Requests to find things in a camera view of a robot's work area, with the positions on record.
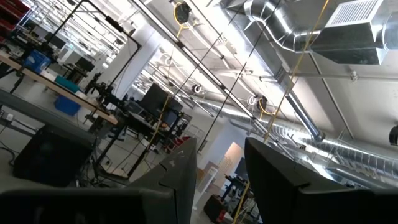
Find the blue bin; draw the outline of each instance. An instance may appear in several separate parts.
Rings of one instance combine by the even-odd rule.
[[[35,73],[42,73],[42,71],[51,63],[51,60],[38,50],[33,50],[25,59],[25,67],[31,69]]]
[[[55,100],[55,108],[66,113],[70,116],[75,116],[77,111],[80,109],[80,105],[72,100],[69,100],[65,96],[59,95],[57,100]]]

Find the white pillar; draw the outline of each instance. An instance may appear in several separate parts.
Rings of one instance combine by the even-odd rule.
[[[138,28],[132,35],[132,38],[141,44],[141,48],[115,81],[116,85],[113,94],[120,99],[130,89],[134,80],[139,74],[141,74],[141,71],[151,60],[152,56],[158,50],[160,43],[164,39],[148,23],[145,23]],[[118,56],[112,61],[99,78],[99,81],[110,83],[136,50],[137,45],[133,41],[129,40],[129,42],[121,49]]]

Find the floor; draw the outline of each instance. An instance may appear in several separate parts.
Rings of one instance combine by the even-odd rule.
[[[11,90],[17,79],[18,78],[13,74],[2,78],[0,80],[0,88],[8,91]],[[80,128],[88,129],[90,125],[90,122],[83,124],[85,120],[84,116],[89,113],[87,110],[80,110],[76,116],[68,116],[63,114],[53,105],[57,95],[51,90],[45,90],[44,85],[33,82],[29,78],[24,79],[14,94],[30,103],[45,108],[46,110],[69,120],[71,123],[78,125]],[[24,114],[20,114],[14,110],[11,110],[6,106],[3,106],[3,109],[8,113],[12,113],[15,116],[15,119],[27,123],[33,127],[40,128],[44,125]],[[9,128],[5,128],[4,130],[3,128],[4,127],[0,125],[0,141],[13,151],[16,151],[16,154],[21,152],[25,145],[30,141],[30,137]],[[107,146],[108,141],[109,139],[103,140],[99,145],[99,149],[104,149]],[[138,141],[133,134],[126,135],[125,141],[117,141],[111,147],[107,153],[106,159],[103,161],[103,166],[108,170],[108,172],[114,172],[123,175],[123,173],[127,172],[126,170],[129,170],[137,161],[138,156],[144,150],[146,144],[147,142],[145,140],[142,140],[140,143],[140,141]],[[153,151],[148,153],[144,162],[142,162],[137,168],[136,172],[133,173],[130,181],[134,181],[141,175],[145,174],[165,157],[166,154],[162,151],[160,151],[158,154],[154,153]],[[0,175],[11,175],[12,169],[8,164],[8,161],[11,159],[12,157],[8,152],[0,150]],[[198,209],[192,210],[192,224],[211,223],[208,217],[203,213],[203,206],[211,194],[213,194],[213,192],[206,192],[198,202]]]

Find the wooden desk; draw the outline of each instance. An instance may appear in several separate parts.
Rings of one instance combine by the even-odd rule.
[[[10,67],[15,68],[16,70],[19,70],[22,67],[22,65],[20,65],[19,63],[11,60],[9,54],[2,52],[2,51],[0,51],[0,62],[5,63],[5,64],[9,65]],[[39,75],[39,74],[34,73],[34,72],[30,71],[29,69],[25,68],[25,69],[23,69],[22,73],[25,74],[26,76],[28,76],[29,78],[31,78],[39,83],[44,84],[49,89],[76,102],[80,106],[82,106],[90,111],[95,111],[95,113],[98,114],[98,116],[109,121],[110,123],[112,123],[112,124],[118,123],[117,119],[113,115],[109,115],[100,109],[97,110],[96,105],[86,101],[85,100],[86,95],[84,95],[82,92],[77,91],[77,93],[74,94],[74,93],[70,92],[69,90],[67,90],[66,88],[55,83],[54,80],[56,77],[49,74],[48,72],[43,71]]]

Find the air vent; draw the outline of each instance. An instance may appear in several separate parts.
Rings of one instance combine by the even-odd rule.
[[[339,4],[326,27],[369,22],[383,0],[358,0]]]

